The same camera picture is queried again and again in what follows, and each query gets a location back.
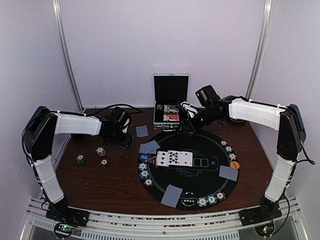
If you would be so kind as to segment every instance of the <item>white wall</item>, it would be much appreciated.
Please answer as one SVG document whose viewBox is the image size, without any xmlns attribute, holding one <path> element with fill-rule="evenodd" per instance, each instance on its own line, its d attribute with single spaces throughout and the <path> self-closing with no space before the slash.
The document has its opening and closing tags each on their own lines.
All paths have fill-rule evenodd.
<svg viewBox="0 0 320 240">
<path fill-rule="evenodd" d="M 69 111 L 77 106 L 52 1 L 0 0 L 0 5 L 0 238 L 14 240 L 40 189 L 22 152 L 22 130 L 40 105 Z M 56 138 L 54 152 L 64 138 Z"/>
<path fill-rule="evenodd" d="M 264 0 L 61 0 L 82 103 L 154 105 L 153 73 L 189 73 L 189 100 L 213 85 L 245 95 Z"/>
<path fill-rule="evenodd" d="M 320 1 L 275 1 L 266 53 L 254 100 L 297 104 L 305 124 L 305 148 L 316 165 L 299 164 L 288 189 L 297 197 L 310 230 L 319 239 L 320 226 Z M 272 165 L 277 134 L 255 125 Z"/>
</svg>

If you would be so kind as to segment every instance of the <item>poker table mat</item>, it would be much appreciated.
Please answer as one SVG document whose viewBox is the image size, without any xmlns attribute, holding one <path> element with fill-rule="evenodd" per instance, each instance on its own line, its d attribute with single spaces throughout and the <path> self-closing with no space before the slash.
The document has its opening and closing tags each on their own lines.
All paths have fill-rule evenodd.
<svg viewBox="0 0 320 240">
<path fill-rule="evenodd" d="M 217 205 L 227 198 L 237 186 L 237 181 L 228 180 L 219 176 L 220 166 L 230 167 L 231 165 L 239 168 L 236 159 L 229 159 L 229 154 L 234 154 L 233 150 L 226 151 L 226 146 L 221 144 L 223 141 L 217 135 L 199 130 L 192 136 L 184 134 L 175 134 L 174 132 L 162 132 L 149 140 L 155 140 L 160 148 L 157 151 L 185 151 L 193 153 L 193 165 L 197 166 L 175 166 L 169 165 L 156 166 L 156 159 L 150 161 L 138 160 L 138 166 L 146 163 L 149 175 L 146 179 L 153 181 L 152 186 L 146 186 L 146 179 L 140 180 L 148 193 L 156 200 L 161 202 L 168 185 L 181 188 L 182 193 L 176 208 L 180 210 L 199 210 Z M 148 154 L 150 159 L 156 154 Z M 208 197 L 216 201 L 210 204 Z M 200 206 L 197 201 L 199 198 L 205 198 L 207 204 Z"/>
</svg>

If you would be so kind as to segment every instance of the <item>brown tabletop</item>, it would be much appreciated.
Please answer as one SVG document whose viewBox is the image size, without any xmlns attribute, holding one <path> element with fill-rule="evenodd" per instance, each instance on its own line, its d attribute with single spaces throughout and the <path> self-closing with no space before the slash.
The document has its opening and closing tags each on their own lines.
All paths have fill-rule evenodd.
<svg viewBox="0 0 320 240">
<path fill-rule="evenodd" d="M 155 200 L 141 183 L 137 164 L 140 144 L 161 133 L 153 127 L 153 108 L 143 108 L 142 114 L 133 114 L 129 132 L 134 134 L 129 149 L 118 145 L 105 148 L 107 168 L 100 167 L 100 157 L 96 153 L 103 146 L 99 136 L 85 135 L 72 138 L 62 156 L 56 171 L 60 186 L 71 207 L 118 214 L 177 215 L 193 214 L 199 211 L 185 211 L 162 205 Z M 232 194 L 216 206 L 201 211 L 212 213 L 259 204 L 272 176 L 272 168 L 254 131 L 248 122 L 223 122 L 224 128 L 214 134 L 227 141 L 234 149 L 240 163 L 240 175 Z M 137 126 L 147 125 L 149 136 L 138 138 Z M 208 127 L 217 130 L 215 122 Z M 83 154 L 85 164 L 78 165 L 76 157 Z"/>
</svg>

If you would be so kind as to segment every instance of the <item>white playing card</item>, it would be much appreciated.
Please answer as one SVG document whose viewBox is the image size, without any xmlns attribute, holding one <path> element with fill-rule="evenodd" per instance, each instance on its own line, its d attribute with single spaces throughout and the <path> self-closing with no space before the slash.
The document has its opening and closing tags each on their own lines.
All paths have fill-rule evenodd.
<svg viewBox="0 0 320 240">
<path fill-rule="evenodd" d="M 179 166 L 179 155 L 180 152 L 179 151 L 173 151 L 173 150 L 169 150 L 168 151 L 168 163 L 169 165 L 175 165 L 175 166 Z"/>
<path fill-rule="evenodd" d="M 188 151 L 181 151 L 179 156 L 179 166 L 192 167 L 193 153 Z"/>
<path fill-rule="evenodd" d="M 168 153 L 166 151 L 158 151 L 156 154 L 156 165 L 168 167 Z"/>
</svg>

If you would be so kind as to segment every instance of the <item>orange chip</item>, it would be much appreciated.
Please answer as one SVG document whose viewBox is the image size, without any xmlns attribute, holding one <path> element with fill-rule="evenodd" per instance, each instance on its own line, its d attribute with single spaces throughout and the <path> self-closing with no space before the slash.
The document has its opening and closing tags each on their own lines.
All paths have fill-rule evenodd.
<svg viewBox="0 0 320 240">
<path fill-rule="evenodd" d="M 240 164 L 237 161 L 232 161 L 232 162 L 230 162 L 230 167 L 234 168 L 234 169 L 239 169 Z"/>
</svg>

